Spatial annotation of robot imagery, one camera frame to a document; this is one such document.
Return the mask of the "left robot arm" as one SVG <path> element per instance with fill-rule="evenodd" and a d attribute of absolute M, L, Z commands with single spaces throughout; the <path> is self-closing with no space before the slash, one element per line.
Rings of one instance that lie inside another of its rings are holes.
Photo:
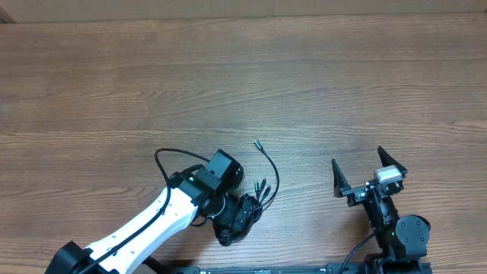
<path fill-rule="evenodd" d="M 222 150 L 172 175 L 141 213 L 117 231 L 82 248 L 70 241 L 61 247 L 48 273 L 132 273 L 156 249 L 197 218 L 213 221 L 220 244 L 227 246 L 250 226 L 251 202 L 233 192 L 244 178 L 238 161 Z"/>

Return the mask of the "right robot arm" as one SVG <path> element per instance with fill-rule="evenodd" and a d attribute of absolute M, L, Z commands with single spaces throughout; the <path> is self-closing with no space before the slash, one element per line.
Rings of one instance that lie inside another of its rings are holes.
<path fill-rule="evenodd" d="M 408 170 L 382 147 L 377 148 L 382 168 L 363 186 L 349 185 L 332 160 L 334 196 L 347 205 L 363 206 L 372 233 L 354 247 L 341 263 L 327 263 L 328 273 L 432 274 L 427 255 L 431 224 L 420 215 L 400 216 L 392 196 L 403 190 Z"/>

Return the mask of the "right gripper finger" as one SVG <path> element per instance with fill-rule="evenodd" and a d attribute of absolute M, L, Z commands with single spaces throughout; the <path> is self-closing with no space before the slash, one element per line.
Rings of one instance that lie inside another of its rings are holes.
<path fill-rule="evenodd" d="M 347 179 L 345 178 L 344 174 L 342 173 L 341 169 L 339 168 L 336 159 L 332 159 L 332 169 L 333 169 L 333 176 L 334 176 L 334 196 L 337 198 L 343 197 L 343 193 L 350 190 L 351 187 Z"/>
<path fill-rule="evenodd" d="M 408 173 L 407 168 L 399 163 L 396 159 L 391 157 L 382 146 L 377 147 L 377 153 L 379 154 L 380 161 L 383 167 L 389 167 L 394 165 L 403 176 Z"/>

